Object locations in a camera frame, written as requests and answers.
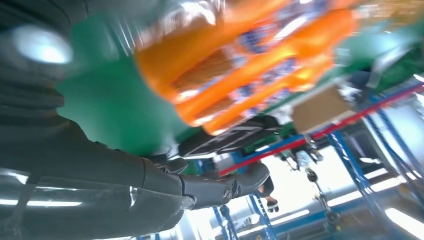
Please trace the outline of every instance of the orange bottle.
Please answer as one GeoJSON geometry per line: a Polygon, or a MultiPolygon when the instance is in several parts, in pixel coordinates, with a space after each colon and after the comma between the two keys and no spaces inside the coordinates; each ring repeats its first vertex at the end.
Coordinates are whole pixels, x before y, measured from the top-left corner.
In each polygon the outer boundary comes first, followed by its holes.
{"type": "Polygon", "coordinates": [[[178,93],[170,83],[253,28],[258,21],[287,5],[289,0],[228,0],[226,3],[228,7],[217,16],[215,25],[204,24],[166,35],[160,42],[135,53],[138,69],[151,89],[171,102],[178,102],[178,93]]]}
{"type": "Polygon", "coordinates": [[[288,58],[308,59],[330,49],[356,27],[352,11],[332,10],[328,14],[299,29],[269,52],[252,56],[248,63],[210,86],[202,94],[176,105],[180,117],[189,125],[196,126],[194,117],[218,101],[225,99],[239,86],[247,85],[258,76],[288,58]]]}
{"type": "Polygon", "coordinates": [[[246,101],[234,104],[230,109],[206,122],[203,128],[211,135],[219,135],[231,126],[253,117],[253,113],[246,111],[252,108],[259,111],[265,110],[267,107],[270,107],[270,104],[276,103],[272,103],[270,100],[282,100],[281,94],[284,94],[285,91],[293,93],[306,87],[314,86],[321,76],[334,65],[333,57],[328,53],[313,57],[308,63],[308,66],[301,67],[294,73],[272,83],[270,86],[264,87],[246,101]]]}
{"type": "MultiPolygon", "coordinates": [[[[295,10],[300,13],[303,11],[321,13],[323,9],[345,8],[356,1],[328,0],[326,3],[321,3],[311,0],[302,4],[298,2],[298,9],[295,10]]],[[[275,12],[285,7],[289,8],[296,2],[227,0],[227,9],[217,16],[216,25],[200,24],[200,27],[194,27],[179,34],[164,36],[160,42],[147,48],[140,47],[140,51],[135,54],[136,64],[151,89],[171,103],[181,103],[219,82],[225,75],[230,74],[233,69],[239,68],[248,60],[246,56],[238,56],[233,62],[225,53],[226,50],[219,49],[220,47],[234,43],[240,34],[264,22],[273,22],[276,15],[280,16],[280,13],[275,12]]],[[[261,41],[262,45],[276,43],[270,41],[275,40],[273,36],[277,34],[277,31],[275,29],[270,31],[274,34],[270,34],[261,41]]]]}

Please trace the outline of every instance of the plastic bottle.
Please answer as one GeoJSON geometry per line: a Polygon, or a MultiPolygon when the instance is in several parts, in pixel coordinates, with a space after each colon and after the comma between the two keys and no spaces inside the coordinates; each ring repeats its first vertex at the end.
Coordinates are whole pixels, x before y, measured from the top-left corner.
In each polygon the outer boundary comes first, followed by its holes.
{"type": "Polygon", "coordinates": [[[170,83],[288,3],[289,0],[228,0],[228,7],[217,16],[215,24],[165,35],[160,42],[138,50],[136,64],[151,89],[176,103],[178,93],[170,83]]]}
{"type": "Polygon", "coordinates": [[[219,100],[205,110],[197,113],[194,115],[194,121],[187,123],[192,126],[200,126],[206,122],[209,122],[217,115],[222,114],[222,112],[230,108],[232,105],[242,103],[257,92],[261,91],[263,88],[266,88],[267,86],[273,84],[275,81],[292,73],[296,69],[296,66],[297,61],[294,58],[288,59],[278,64],[271,70],[257,77],[256,80],[252,83],[236,88],[222,100],[219,100]]]}
{"type": "Polygon", "coordinates": [[[205,122],[203,124],[203,128],[209,134],[217,135],[217,133],[222,133],[228,129],[228,123],[232,123],[233,125],[239,123],[235,122],[234,119],[242,119],[243,121],[247,118],[251,118],[251,115],[246,114],[246,110],[257,108],[264,103],[266,104],[266,107],[270,107],[287,97],[284,93],[293,93],[306,89],[307,87],[314,86],[321,76],[334,66],[334,61],[331,54],[322,53],[309,59],[309,61],[305,61],[304,65],[304,67],[297,69],[294,73],[275,81],[268,87],[263,88],[246,101],[234,104],[225,112],[222,112],[210,121],[205,122]],[[273,98],[281,93],[283,93],[282,95],[285,97],[279,97],[277,99],[273,98]]]}
{"type": "Polygon", "coordinates": [[[248,57],[229,57],[220,46],[232,49],[230,52],[240,51],[241,55],[265,53],[325,11],[352,2],[355,1],[228,0],[229,7],[218,16],[216,25],[165,36],[161,42],[137,52],[136,62],[150,88],[178,104],[218,83],[248,57]]]}
{"type": "Polygon", "coordinates": [[[320,55],[349,36],[355,27],[356,20],[352,11],[348,9],[332,10],[300,28],[272,47],[269,52],[252,56],[244,67],[225,76],[202,94],[177,104],[176,110],[187,124],[193,126],[198,113],[224,99],[239,86],[255,81],[257,76],[261,76],[284,60],[308,59],[320,55]]]}

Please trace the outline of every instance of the bright light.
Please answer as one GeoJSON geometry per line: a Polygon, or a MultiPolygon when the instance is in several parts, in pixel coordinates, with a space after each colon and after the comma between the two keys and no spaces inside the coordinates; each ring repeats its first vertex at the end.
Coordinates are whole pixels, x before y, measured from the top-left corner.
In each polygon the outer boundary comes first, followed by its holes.
{"type": "MultiPolygon", "coordinates": [[[[387,180],[384,180],[384,181],[381,181],[379,183],[372,185],[371,189],[374,192],[380,192],[380,191],[383,191],[383,190],[386,190],[386,189],[389,189],[389,188],[396,187],[399,184],[405,183],[405,182],[406,182],[405,179],[401,176],[400,177],[394,177],[394,178],[390,178],[390,179],[387,179],[387,180]]],[[[339,197],[336,197],[334,199],[329,200],[328,205],[330,207],[334,207],[334,206],[337,206],[337,205],[340,205],[340,204],[350,202],[350,201],[355,200],[355,199],[359,199],[361,197],[362,197],[362,195],[359,191],[354,191],[354,192],[348,193],[346,195],[339,196],[339,197]]]]}
{"type": "Polygon", "coordinates": [[[259,220],[261,219],[261,216],[257,213],[254,213],[251,217],[250,220],[252,222],[253,225],[259,223],[259,220]]]}
{"type": "Polygon", "coordinates": [[[386,169],[380,168],[378,170],[375,170],[375,171],[372,171],[370,173],[365,174],[365,177],[367,179],[373,179],[373,178],[376,178],[376,177],[381,176],[381,175],[386,174],[386,173],[388,173],[388,171],[386,169]]]}
{"type": "Polygon", "coordinates": [[[424,77],[422,77],[422,76],[420,76],[420,75],[418,75],[418,74],[414,74],[414,75],[413,75],[413,77],[414,77],[415,79],[417,79],[418,81],[424,82],[424,77]]]}
{"type": "Polygon", "coordinates": [[[399,225],[415,237],[424,240],[424,224],[422,222],[395,208],[386,209],[385,214],[392,222],[399,225]]]}
{"type": "Polygon", "coordinates": [[[337,205],[340,205],[340,204],[350,202],[350,201],[355,200],[355,199],[359,199],[361,196],[362,195],[359,191],[354,191],[354,192],[348,193],[346,195],[339,196],[339,197],[336,197],[334,199],[331,199],[331,200],[328,201],[327,204],[330,207],[334,207],[334,206],[337,206],[337,205]]]}
{"type": "Polygon", "coordinates": [[[274,220],[274,221],[271,222],[271,225],[281,224],[281,223],[284,223],[284,222],[287,222],[287,221],[290,221],[290,220],[293,220],[293,219],[297,219],[299,217],[302,217],[302,216],[305,216],[305,215],[308,215],[308,214],[309,214],[308,209],[303,210],[303,211],[299,211],[299,212],[293,213],[291,215],[282,217],[280,219],[274,220]]]}
{"type": "Polygon", "coordinates": [[[363,163],[367,163],[367,164],[381,164],[381,162],[376,158],[372,159],[372,158],[369,158],[369,157],[361,157],[361,158],[359,158],[359,160],[361,160],[363,163]]]}
{"type": "MultiPolygon", "coordinates": [[[[0,199],[0,205],[17,205],[18,200],[0,199]]],[[[27,206],[31,207],[74,207],[81,205],[77,201],[29,201],[27,206]]]]}
{"type": "Polygon", "coordinates": [[[69,43],[62,36],[37,26],[15,29],[13,43],[20,54],[37,62],[66,64],[73,57],[69,43]]]}
{"type": "Polygon", "coordinates": [[[269,148],[269,147],[270,147],[270,146],[268,146],[268,145],[263,146],[263,147],[260,147],[260,148],[256,149],[256,150],[255,150],[255,152],[260,152],[260,151],[265,150],[265,149],[267,149],[267,148],[269,148]]]}
{"type": "Polygon", "coordinates": [[[212,152],[206,155],[198,155],[198,156],[185,156],[183,159],[210,159],[217,155],[216,152],[212,152]]]}
{"type": "Polygon", "coordinates": [[[28,180],[28,176],[14,173],[14,172],[9,172],[7,175],[15,177],[21,184],[26,184],[28,180]]]}

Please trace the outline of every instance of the metal pole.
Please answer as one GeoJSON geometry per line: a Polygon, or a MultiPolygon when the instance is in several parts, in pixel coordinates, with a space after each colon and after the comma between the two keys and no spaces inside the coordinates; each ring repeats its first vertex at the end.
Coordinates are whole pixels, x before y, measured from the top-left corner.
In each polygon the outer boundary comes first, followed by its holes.
{"type": "MultiPolygon", "coordinates": [[[[369,106],[369,107],[361,110],[360,112],[358,112],[358,113],[356,113],[356,114],[354,114],[354,115],[352,115],[352,116],[350,116],[346,119],[343,119],[342,121],[340,121],[337,124],[330,125],[330,126],[324,128],[324,129],[321,129],[321,130],[313,133],[311,136],[313,138],[320,138],[320,137],[324,137],[328,134],[331,134],[332,132],[343,128],[344,126],[349,125],[351,123],[354,123],[354,122],[360,120],[361,118],[363,118],[364,116],[367,116],[368,114],[377,111],[382,106],[391,104],[395,100],[401,99],[401,98],[403,98],[407,95],[410,95],[410,94],[418,91],[421,88],[423,88],[423,84],[419,83],[419,84],[416,84],[416,85],[409,87],[407,89],[403,89],[399,92],[391,94],[387,97],[379,99],[379,101],[376,102],[375,104],[373,104],[372,106],[369,106]]],[[[230,173],[230,172],[232,172],[236,169],[239,169],[239,168],[245,167],[249,164],[252,164],[254,162],[257,162],[257,161],[259,161],[262,158],[265,158],[267,156],[271,156],[273,154],[280,153],[280,152],[285,151],[287,149],[292,149],[292,148],[298,147],[300,145],[303,145],[303,144],[305,144],[305,142],[306,141],[304,139],[304,136],[302,136],[300,134],[298,134],[296,136],[292,136],[289,139],[284,140],[284,141],[279,142],[279,143],[276,143],[276,144],[270,146],[267,149],[264,149],[262,151],[253,153],[248,157],[245,157],[243,162],[237,163],[234,166],[231,166],[227,169],[220,171],[219,175],[223,176],[223,175],[230,173]]]]}
{"type": "Polygon", "coordinates": [[[403,239],[401,234],[397,231],[397,228],[394,226],[393,222],[390,221],[390,219],[378,204],[376,193],[371,189],[370,182],[365,177],[361,167],[356,162],[351,151],[348,149],[345,141],[342,139],[340,132],[334,131],[328,139],[334,146],[338,156],[352,177],[353,182],[357,183],[356,186],[358,187],[358,191],[365,198],[371,213],[377,219],[381,220],[382,223],[385,223],[384,225],[393,234],[392,237],[394,239],[403,239]]]}
{"type": "Polygon", "coordinates": [[[234,223],[231,220],[230,209],[226,205],[222,205],[221,207],[223,208],[224,217],[228,221],[228,230],[232,232],[232,238],[234,240],[239,240],[239,237],[237,236],[236,227],[234,226],[234,223]]]}
{"type": "Polygon", "coordinates": [[[400,148],[402,148],[402,151],[405,152],[405,154],[408,157],[408,159],[410,160],[412,166],[415,168],[415,170],[421,176],[424,177],[423,166],[421,166],[420,162],[414,156],[411,149],[407,146],[407,143],[402,139],[401,135],[396,130],[395,126],[393,125],[392,121],[390,121],[387,114],[381,108],[377,110],[377,114],[383,120],[383,123],[387,126],[387,129],[393,135],[394,139],[399,144],[400,148]]]}
{"type": "Polygon", "coordinates": [[[386,148],[386,150],[388,151],[388,153],[392,156],[394,164],[396,164],[397,168],[398,168],[398,172],[400,173],[400,175],[406,180],[406,184],[409,186],[410,190],[413,192],[413,194],[415,195],[415,197],[418,199],[421,208],[424,209],[424,197],[422,196],[422,194],[420,193],[419,189],[417,188],[417,186],[414,184],[414,182],[408,177],[408,173],[411,173],[412,175],[415,176],[415,178],[417,179],[417,181],[419,181],[423,186],[424,186],[424,181],[422,178],[418,177],[414,171],[411,169],[411,167],[408,165],[408,163],[406,163],[389,145],[389,143],[387,142],[387,140],[384,138],[382,132],[380,131],[380,129],[377,127],[376,122],[373,120],[372,117],[370,116],[366,116],[365,117],[366,121],[369,123],[369,125],[371,126],[371,128],[374,130],[374,132],[376,133],[378,139],[381,141],[381,143],[383,144],[383,146],[386,148]]]}
{"type": "Polygon", "coordinates": [[[221,226],[222,236],[225,240],[230,240],[227,234],[227,230],[223,224],[223,219],[221,218],[220,211],[218,211],[218,208],[216,206],[213,207],[213,212],[215,213],[215,217],[218,221],[219,226],[221,226]]]}
{"type": "Polygon", "coordinates": [[[270,218],[268,217],[267,210],[265,209],[264,205],[262,204],[258,194],[255,194],[254,196],[252,194],[250,194],[249,198],[250,198],[250,201],[253,205],[254,211],[257,214],[259,214],[259,216],[260,216],[260,218],[259,218],[260,223],[263,224],[263,225],[266,225],[266,228],[265,228],[266,237],[269,240],[277,240],[277,235],[274,232],[273,226],[271,225],[271,221],[270,221],[270,218]]]}

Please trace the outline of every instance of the fluorescent light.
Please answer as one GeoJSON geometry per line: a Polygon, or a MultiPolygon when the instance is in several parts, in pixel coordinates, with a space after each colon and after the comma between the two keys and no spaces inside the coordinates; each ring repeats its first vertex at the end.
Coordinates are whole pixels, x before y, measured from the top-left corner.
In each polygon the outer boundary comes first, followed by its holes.
{"type": "Polygon", "coordinates": [[[277,224],[281,224],[281,223],[284,223],[284,222],[287,222],[287,221],[290,221],[290,220],[293,220],[293,219],[297,219],[299,217],[308,215],[309,212],[310,211],[308,209],[306,209],[306,210],[303,210],[303,211],[293,213],[291,215],[288,215],[288,216],[285,216],[285,217],[282,217],[282,218],[279,218],[277,220],[272,221],[271,225],[277,225],[277,224]]]}
{"type": "Polygon", "coordinates": [[[424,240],[424,224],[422,222],[395,208],[386,209],[385,214],[392,222],[399,225],[415,237],[424,240]]]}
{"type": "Polygon", "coordinates": [[[422,178],[422,176],[415,170],[412,171],[417,177],[422,178]]]}
{"type": "MultiPolygon", "coordinates": [[[[405,183],[405,182],[406,182],[405,179],[401,176],[394,177],[394,178],[390,178],[390,179],[387,179],[387,180],[384,180],[384,181],[381,181],[379,183],[372,185],[371,189],[374,192],[380,192],[380,191],[383,191],[383,190],[386,190],[386,189],[389,189],[389,188],[396,187],[399,184],[405,183]]],[[[330,207],[334,207],[334,206],[337,206],[337,205],[340,205],[340,204],[350,202],[350,201],[355,200],[355,199],[359,199],[361,197],[362,197],[362,195],[359,191],[354,191],[354,192],[345,194],[343,196],[339,196],[339,197],[336,197],[334,199],[329,200],[328,205],[330,207]]]]}
{"type": "Polygon", "coordinates": [[[217,155],[216,152],[212,152],[209,154],[205,154],[205,155],[198,155],[198,156],[185,156],[183,157],[183,159],[210,159],[213,158],[217,155]]]}
{"type": "Polygon", "coordinates": [[[268,146],[268,145],[266,145],[266,146],[262,146],[262,147],[260,147],[260,148],[256,149],[256,150],[255,150],[255,152],[260,152],[260,151],[265,150],[265,149],[267,149],[267,148],[269,148],[269,147],[270,147],[270,146],[268,146]]]}
{"type": "Polygon", "coordinates": [[[375,177],[381,176],[381,175],[386,174],[386,173],[388,173],[388,171],[386,169],[380,168],[378,170],[375,170],[375,171],[372,171],[370,173],[365,174],[365,177],[367,179],[373,179],[375,177]]]}
{"type": "MultiPolygon", "coordinates": [[[[0,199],[0,205],[17,205],[18,200],[0,199]]],[[[27,206],[31,207],[74,207],[81,205],[77,201],[29,201],[27,206]]]]}
{"type": "Polygon", "coordinates": [[[237,237],[243,237],[245,235],[260,231],[260,230],[264,229],[265,227],[266,227],[265,225],[260,225],[260,226],[254,227],[252,229],[249,229],[249,230],[241,231],[241,232],[237,233],[237,237]]]}
{"type": "Polygon", "coordinates": [[[363,163],[367,163],[367,164],[381,164],[381,162],[377,159],[377,158],[369,158],[369,157],[361,157],[359,158],[359,160],[361,160],[363,163]]]}
{"type": "Polygon", "coordinates": [[[420,75],[418,75],[418,74],[414,74],[414,75],[413,75],[413,77],[414,77],[415,79],[417,79],[418,81],[424,82],[424,77],[422,77],[422,76],[420,76],[420,75]]]}
{"type": "Polygon", "coordinates": [[[374,192],[380,192],[380,191],[383,191],[383,190],[386,190],[386,189],[396,187],[399,184],[401,184],[401,182],[403,182],[404,180],[405,179],[403,177],[402,178],[400,178],[400,177],[399,178],[397,178],[397,177],[390,178],[390,179],[387,179],[387,180],[384,180],[384,181],[381,181],[379,183],[372,185],[371,189],[374,192]]]}
{"type": "Polygon", "coordinates": [[[334,206],[337,206],[337,205],[340,205],[340,204],[350,202],[350,201],[355,200],[355,199],[359,199],[361,196],[362,195],[359,191],[354,191],[354,192],[348,193],[346,195],[339,196],[339,197],[336,197],[334,199],[331,199],[327,202],[327,204],[330,207],[334,207],[334,206]]]}

